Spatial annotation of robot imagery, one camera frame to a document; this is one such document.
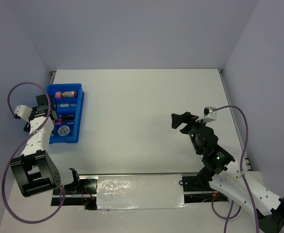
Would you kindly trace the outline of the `pink cap pencil tube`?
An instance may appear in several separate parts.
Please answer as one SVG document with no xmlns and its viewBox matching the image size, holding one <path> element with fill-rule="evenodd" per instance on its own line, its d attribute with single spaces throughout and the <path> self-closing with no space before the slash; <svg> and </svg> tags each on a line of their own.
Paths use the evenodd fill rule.
<svg viewBox="0 0 284 233">
<path fill-rule="evenodd" d="M 54 94 L 56 99 L 63 99 L 63 98 L 76 98 L 77 93 L 76 91 L 57 91 Z"/>
</svg>

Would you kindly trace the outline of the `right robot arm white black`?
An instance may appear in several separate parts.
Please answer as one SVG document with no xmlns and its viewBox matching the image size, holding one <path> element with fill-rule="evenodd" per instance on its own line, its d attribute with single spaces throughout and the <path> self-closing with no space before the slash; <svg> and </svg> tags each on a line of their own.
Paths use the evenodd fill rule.
<svg viewBox="0 0 284 233">
<path fill-rule="evenodd" d="M 185 112 L 172 114 L 172 128 L 187 134 L 196 154 L 202 156 L 204 167 L 198 172 L 198 186 L 203 190 L 217 190 L 237 203 L 252 216 L 258 217 L 259 229 L 278 233 L 284 226 L 284 197 L 264 187 L 249 172 L 241 170 L 238 161 L 218 144 L 214 130 L 206 124 L 216 120 L 209 112 L 203 117 Z"/>
</svg>

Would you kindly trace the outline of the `blue paint jar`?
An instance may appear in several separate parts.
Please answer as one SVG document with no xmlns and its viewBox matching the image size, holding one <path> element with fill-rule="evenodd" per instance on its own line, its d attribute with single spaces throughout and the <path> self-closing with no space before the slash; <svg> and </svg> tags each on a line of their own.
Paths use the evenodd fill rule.
<svg viewBox="0 0 284 233">
<path fill-rule="evenodd" d="M 58 135 L 59 136 L 68 136 L 70 135 L 71 129 L 68 125 L 62 125 L 58 128 Z"/>
</svg>

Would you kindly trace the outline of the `orange cap black highlighter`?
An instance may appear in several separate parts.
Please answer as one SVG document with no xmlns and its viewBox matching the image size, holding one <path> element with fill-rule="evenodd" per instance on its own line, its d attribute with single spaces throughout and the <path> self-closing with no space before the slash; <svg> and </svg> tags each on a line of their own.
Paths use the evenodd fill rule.
<svg viewBox="0 0 284 233">
<path fill-rule="evenodd" d="M 60 118 L 57 122 L 74 122 L 74 118 Z"/>
</svg>

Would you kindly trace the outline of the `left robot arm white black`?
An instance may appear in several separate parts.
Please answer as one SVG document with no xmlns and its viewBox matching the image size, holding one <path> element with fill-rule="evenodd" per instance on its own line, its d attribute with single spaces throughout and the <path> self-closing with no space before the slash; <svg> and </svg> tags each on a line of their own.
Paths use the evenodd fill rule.
<svg viewBox="0 0 284 233">
<path fill-rule="evenodd" d="M 82 181 L 77 171 L 69 168 L 62 178 L 47 150 L 49 139 L 58 119 L 52 100 L 46 95 L 36 96 L 37 106 L 18 105 L 14 117 L 26 121 L 27 139 L 19 157 L 10 161 L 10 167 L 24 197 L 30 197 L 64 186 L 65 191 L 75 194 L 81 190 Z"/>
</svg>

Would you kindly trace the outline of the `pink cap black highlighter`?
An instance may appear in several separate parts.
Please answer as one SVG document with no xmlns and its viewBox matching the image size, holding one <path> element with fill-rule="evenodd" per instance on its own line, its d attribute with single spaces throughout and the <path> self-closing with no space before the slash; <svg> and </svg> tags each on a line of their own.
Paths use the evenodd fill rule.
<svg viewBox="0 0 284 233">
<path fill-rule="evenodd" d="M 59 118 L 75 118 L 74 114 L 62 114 Z"/>
</svg>

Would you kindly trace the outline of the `blue slim pen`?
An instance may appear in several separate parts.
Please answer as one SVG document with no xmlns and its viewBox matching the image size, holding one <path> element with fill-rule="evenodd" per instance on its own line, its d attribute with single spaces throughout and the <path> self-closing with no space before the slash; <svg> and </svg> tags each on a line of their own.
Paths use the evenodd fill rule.
<svg viewBox="0 0 284 233">
<path fill-rule="evenodd" d="M 68 107 L 76 107 L 77 105 L 74 103 L 64 103 L 64 104 L 57 104 L 57 108 L 68 108 Z"/>
</svg>

